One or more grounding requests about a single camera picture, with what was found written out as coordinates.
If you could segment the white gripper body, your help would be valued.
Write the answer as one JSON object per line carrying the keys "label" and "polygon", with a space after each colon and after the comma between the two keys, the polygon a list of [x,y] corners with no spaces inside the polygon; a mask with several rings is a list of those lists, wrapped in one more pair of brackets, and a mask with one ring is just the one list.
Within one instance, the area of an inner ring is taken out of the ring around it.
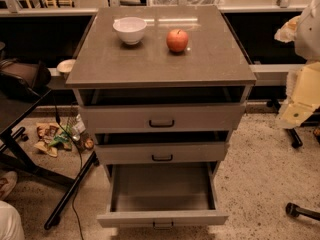
{"label": "white gripper body", "polygon": [[288,103],[312,106],[313,111],[320,107],[320,62],[305,64],[288,73],[287,99]]}

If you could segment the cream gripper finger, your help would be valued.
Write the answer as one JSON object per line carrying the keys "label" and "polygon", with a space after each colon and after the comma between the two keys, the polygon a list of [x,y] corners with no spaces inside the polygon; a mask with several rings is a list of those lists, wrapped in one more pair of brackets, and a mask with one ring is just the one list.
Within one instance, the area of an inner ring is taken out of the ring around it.
{"label": "cream gripper finger", "polygon": [[295,33],[299,16],[295,16],[287,21],[274,35],[274,39],[280,42],[288,43],[295,39]]}
{"label": "cream gripper finger", "polygon": [[293,129],[300,126],[313,114],[313,107],[300,103],[284,103],[279,109],[276,123],[280,128]]}

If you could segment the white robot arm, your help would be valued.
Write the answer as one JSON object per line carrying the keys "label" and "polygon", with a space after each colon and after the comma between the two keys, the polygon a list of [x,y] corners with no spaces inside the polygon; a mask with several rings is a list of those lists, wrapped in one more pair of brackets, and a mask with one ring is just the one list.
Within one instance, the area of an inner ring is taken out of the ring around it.
{"label": "white robot arm", "polygon": [[276,118],[281,128],[292,129],[320,107],[320,0],[312,0],[299,16],[287,21],[274,39],[293,42],[295,53],[306,60],[301,68],[289,71],[286,99]]}

